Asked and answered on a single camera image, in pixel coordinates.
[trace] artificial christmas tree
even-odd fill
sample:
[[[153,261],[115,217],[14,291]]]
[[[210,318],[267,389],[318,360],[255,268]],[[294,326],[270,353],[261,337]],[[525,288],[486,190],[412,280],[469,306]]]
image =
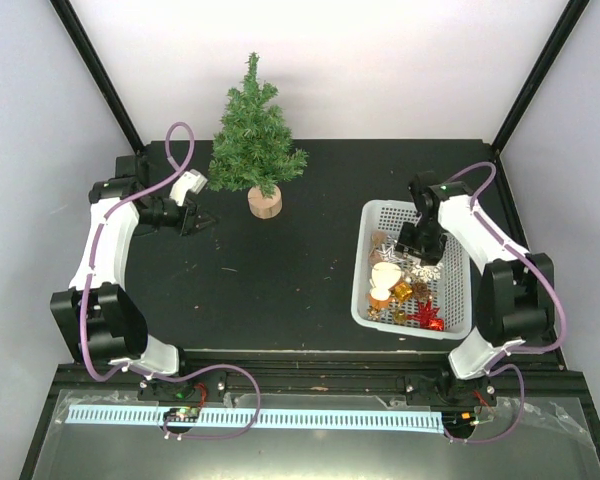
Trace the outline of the artificial christmas tree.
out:
[[[290,153],[291,130],[284,122],[282,109],[267,105],[278,89],[268,82],[260,87],[256,78],[258,59],[256,53],[249,56],[243,90],[229,90],[223,128],[213,140],[209,186],[212,190],[250,188],[253,214],[271,218],[282,208],[278,183],[302,175],[307,153],[298,149]]]

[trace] light blue strip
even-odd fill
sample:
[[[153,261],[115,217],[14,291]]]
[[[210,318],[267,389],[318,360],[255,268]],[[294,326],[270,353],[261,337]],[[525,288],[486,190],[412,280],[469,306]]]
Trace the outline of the light blue strip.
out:
[[[162,426],[173,407],[133,405],[71,405],[66,423],[86,425]],[[169,426],[240,428],[253,408],[203,408],[195,423],[172,421]],[[252,428],[301,430],[376,430],[443,433],[439,412],[375,412],[367,410],[283,410],[263,408]]]

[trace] robotic arm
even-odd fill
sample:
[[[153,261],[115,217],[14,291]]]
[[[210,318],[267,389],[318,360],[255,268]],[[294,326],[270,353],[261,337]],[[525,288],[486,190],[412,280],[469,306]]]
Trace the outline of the robotic arm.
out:
[[[130,201],[104,221],[114,205],[148,184],[140,162],[135,156],[118,158],[116,177],[96,183],[89,192],[91,228],[82,261],[69,289],[51,297],[51,312],[73,358],[82,362],[80,301],[87,277],[92,275],[86,319],[91,358],[110,365],[137,365],[150,374],[174,375],[182,366],[182,351],[149,335],[142,313],[124,290],[129,244],[138,224],[174,227],[181,235],[189,235],[215,219],[198,211],[194,198],[207,179],[190,170],[173,184],[168,197]]]
[[[531,261],[553,284],[553,263],[545,254],[531,254],[511,240],[484,213],[462,182],[441,183],[433,172],[419,175],[409,191],[420,218],[405,223],[396,250],[435,265],[444,253],[447,234],[458,239],[482,278],[474,302],[476,326],[449,354],[456,378],[481,377],[502,355],[553,328],[554,307],[537,278],[505,245]]]

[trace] perforated basket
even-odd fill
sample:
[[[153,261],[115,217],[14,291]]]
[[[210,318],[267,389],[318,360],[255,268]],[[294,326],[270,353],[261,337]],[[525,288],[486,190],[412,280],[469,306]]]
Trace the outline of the perforated basket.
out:
[[[360,325],[384,332],[438,340],[461,340],[471,331],[471,272],[469,255],[452,236],[447,238],[440,279],[428,283],[434,297],[433,306],[440,307],[438,316],[444,320],[444,331],[419,328],[413,320],[408,320],[406,325],[394,323],[392,312],[398,308],[395,303],[382,312],[378,321],[368,320],[371,234],[380,230],[397,238],[404,222],[415,223],[416,220],[417,210],[411,202],[372,200],[364,206],[353,276],[351,315]],[[407,314],[417,311],[415,300],[406,302],[401,308]]]

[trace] black metal frame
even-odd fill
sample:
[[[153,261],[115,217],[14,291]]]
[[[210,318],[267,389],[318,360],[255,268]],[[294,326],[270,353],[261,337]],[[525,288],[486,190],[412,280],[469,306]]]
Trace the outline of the black metal frame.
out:
[[[145,144],[133,125],[70,1],[50,0],[50,2],[78,49],[85,65],[91,72],[129,144],[136,153],[143,152]],[[505,208],[511,237],[524,246],[527,246],[527,240],[500,159],[500,153],[522,119],[540,84],[588,3],[589,0],[570,0],[568,2],[496,138],[490,145],[493,154],[492,161],[497,168],[496,188]],[[555,333],[550,340],[555,340]],[[261,382],[264,391],[270,390],[271,385],[278,382],[280,385],[284,385],[285,388],[291,386],[294,392],[315,394],[315,391],[308,390],[308,385],[315,383],[315,378],[320,377],[331,393],[338,391],[342,393],[356,391],[359,393],[362,384],[369,384],[371,387],[365,388],[370,388],[370,391],[365,393],[382,395],[398,393],[399,378],[404,378],[405,375],[414,374],[415,372],[430,373],[440,368],[440,365],[445,363],[445,359],[444,354],[383,354],[382,356],[357,354],[355,360],[352,361],[352,357],[347,354],[196,352],[195,362],[197,364],[195,366],[206,366],[216,363],[218,360],[241,365],[254,374]],[[600,420],[583,375],[565,370],[564,357],[560,350],[533,357],[514,355],[512,361],[517,363],[523,370],[526,390],[530,396],[566,396],[580,399],[600,459]],[[516,396],[518,394],[518,383],[515,375],[503,374],[494,378],[492,382],[502,395]],[[236,375],[229,374],[226,384],[229,390],[236,392],[250,389],[250,385],[247,385],[246,380]],[[60,390],[97,388],[102,387],[88,376],[83,367],[68,365],[58,368],[34,434],[21,479],[33,476]],[[137,379],[130,376],[116,375],[107,383],[107,388],[112,390],[136,389]]]

